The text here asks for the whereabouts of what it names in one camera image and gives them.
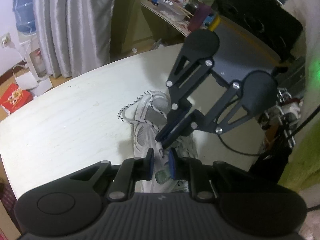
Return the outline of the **red gift box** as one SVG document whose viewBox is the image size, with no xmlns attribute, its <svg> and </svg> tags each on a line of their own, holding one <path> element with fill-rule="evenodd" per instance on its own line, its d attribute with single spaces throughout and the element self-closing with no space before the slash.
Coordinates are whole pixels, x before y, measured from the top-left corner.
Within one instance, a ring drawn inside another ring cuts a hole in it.
<svg viewBox="0 0 320 240">
<path fill-rule="evenodd" d="M 7 115 L 11 115 L 32 100 L 31 93 L 12 83 L 1 97 L 1 107 Z"/>
</svg>

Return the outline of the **white water dispenser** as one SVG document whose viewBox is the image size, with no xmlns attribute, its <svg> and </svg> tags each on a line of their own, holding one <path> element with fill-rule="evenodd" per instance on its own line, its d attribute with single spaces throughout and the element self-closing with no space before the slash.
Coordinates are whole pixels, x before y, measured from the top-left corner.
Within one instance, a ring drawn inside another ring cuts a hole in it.
<svg viewBox="0 0 320 240">
<path fill-rule="evenodd" d="M 47 73 L 44 65 L 36 34 L 27 37 L 27 40 L 21 43 L 21 46 L 25 49 L 25 67 L 28 70 L 27 72 L 31 71 L 39 84 L 36 88 L 27 91 L 35 97 L 41 96 L 50 90 L 53 85 L 49 78 L 50 74 Z"/>
</svg>

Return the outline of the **white black speckled shoelace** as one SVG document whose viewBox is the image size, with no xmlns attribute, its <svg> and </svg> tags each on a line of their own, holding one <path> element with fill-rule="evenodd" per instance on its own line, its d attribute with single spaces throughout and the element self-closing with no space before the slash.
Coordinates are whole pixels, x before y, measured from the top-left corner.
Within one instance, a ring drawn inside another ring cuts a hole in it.
<svg viewBox="0 0 320 240">
<path fill-rule="evenodd" d="M 144 157 L 148 149 L 153 149 L 155 158 L 166 163 L 168 150 L 165 150 L 156 136 L 167 124 L 170 99 L 162 92 L 148 90 L 124 106 L 118 119 L 132 125 L 132 146 L 135 157 Z"/>
</svg>

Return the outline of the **white wall socket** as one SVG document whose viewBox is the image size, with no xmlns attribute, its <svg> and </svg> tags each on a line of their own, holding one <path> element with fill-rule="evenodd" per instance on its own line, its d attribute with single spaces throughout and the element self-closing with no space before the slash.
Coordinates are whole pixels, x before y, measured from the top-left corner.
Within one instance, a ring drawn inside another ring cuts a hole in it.
<svg viewBox="0 0 320 240">
<path fill-rule="evenodd" d="M 10 33 L 6 33 L 6 34 L 2 35 L 0 42 L 1 42 L 2 48 L 7 48 L 11 43 Z"/>
</svg>

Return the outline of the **dark red bottle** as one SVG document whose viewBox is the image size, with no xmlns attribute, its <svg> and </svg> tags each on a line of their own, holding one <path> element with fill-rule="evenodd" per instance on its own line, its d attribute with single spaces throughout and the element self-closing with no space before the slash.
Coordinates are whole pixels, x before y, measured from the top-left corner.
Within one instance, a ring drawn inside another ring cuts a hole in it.
<svg viewBox="0 0 320 240">
<path fill-rule="evenodd" d="M 188 30 L 190 32 L 193 32 L 201 27 L 206 17 L 211 13 L 212 9 L 210 6 L 206 4 L 200 4 L 197 10 L 195 11 L 195 14 L 189 21 L 189 24 L 187 26 Z"/>
</svg>

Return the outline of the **grey curtain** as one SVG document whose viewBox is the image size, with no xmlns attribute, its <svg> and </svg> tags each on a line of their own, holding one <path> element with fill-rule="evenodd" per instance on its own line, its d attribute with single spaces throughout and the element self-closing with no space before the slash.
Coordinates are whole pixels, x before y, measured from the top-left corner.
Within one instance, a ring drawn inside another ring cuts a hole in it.
<svg viewBox="0 0 320 240">
<path fill-rule="evenodd" d="M 33 0 L 44 66 L 77 77 L 110 61 L 114 0 Z"/>
</svg>

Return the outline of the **blue water bottle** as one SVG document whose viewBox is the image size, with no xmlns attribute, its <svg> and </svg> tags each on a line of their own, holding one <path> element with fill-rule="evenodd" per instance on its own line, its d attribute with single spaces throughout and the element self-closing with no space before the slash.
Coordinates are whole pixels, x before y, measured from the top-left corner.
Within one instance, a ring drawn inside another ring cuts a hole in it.
<svg viewBox="0 0 320 240">
<path fill-rule="evenodd" d="M 17 31 L 27 36 L 36 32 L 33 0 L 13 0 L 12 11 L 15 14 Z"/>
</svg>

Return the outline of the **black tracker box green light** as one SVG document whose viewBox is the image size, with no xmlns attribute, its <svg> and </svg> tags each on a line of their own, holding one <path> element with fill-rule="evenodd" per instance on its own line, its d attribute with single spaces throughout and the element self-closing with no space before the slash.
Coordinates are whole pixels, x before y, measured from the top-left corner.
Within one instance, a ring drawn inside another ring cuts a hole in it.
<svg viewBox="0 0 320 240">
<path fill-rule="evenodd" d="M 303 26 L 283 9 L 285 0 L 215 0 L 212 8 L 242 26 L 269 46 L 281 62 L 293 61 L 291 54 Z"/>
</svg>

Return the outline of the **cluttered side table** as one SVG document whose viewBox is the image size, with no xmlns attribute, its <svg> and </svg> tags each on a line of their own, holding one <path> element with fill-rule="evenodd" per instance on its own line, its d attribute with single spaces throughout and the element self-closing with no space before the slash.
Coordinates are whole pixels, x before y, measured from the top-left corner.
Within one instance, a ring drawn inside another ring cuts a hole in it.
<svg viewBox="0 0 320 240">
<path fill-rule="evenodd" d="M 180 3 L 173 0 L 158 0 L 158 4 L 153 4 L 151 0 L 144 0 L 141 1 L 141 5 L 170 24 L 184 37 L 190 34 L 188 25 L 194 14 L 187 11 Z"/>
</svg>

